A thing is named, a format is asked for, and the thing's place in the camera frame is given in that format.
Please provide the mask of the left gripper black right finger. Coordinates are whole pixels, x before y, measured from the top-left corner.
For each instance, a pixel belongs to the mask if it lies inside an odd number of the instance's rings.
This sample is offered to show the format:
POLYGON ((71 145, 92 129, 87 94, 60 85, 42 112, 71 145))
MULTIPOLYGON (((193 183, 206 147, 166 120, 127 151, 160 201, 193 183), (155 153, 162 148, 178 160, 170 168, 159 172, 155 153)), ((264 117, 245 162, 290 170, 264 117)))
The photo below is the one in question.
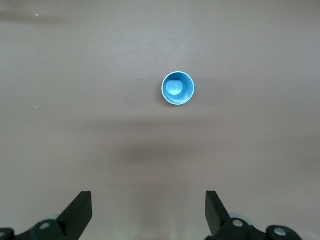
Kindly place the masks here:
POLYGON ((211 235, 208 240, 299 240, 301 237, 291 228, 270 225, 265 232, 256 229, 248 221, 232 217, 216 191, 205 193, 205 217, 211 235))

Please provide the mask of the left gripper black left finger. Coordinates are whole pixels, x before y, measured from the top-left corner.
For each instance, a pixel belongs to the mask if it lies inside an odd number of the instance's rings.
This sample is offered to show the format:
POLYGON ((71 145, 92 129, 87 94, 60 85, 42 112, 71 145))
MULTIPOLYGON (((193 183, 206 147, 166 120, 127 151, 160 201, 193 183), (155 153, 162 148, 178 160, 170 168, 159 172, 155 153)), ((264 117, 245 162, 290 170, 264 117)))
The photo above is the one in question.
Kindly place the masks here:
POLYGON ((2 240, 78 240, 93 216, 92 194, 82 191, 56 218, 38 222, 16 235, 12 228, 1 228, 2 240))

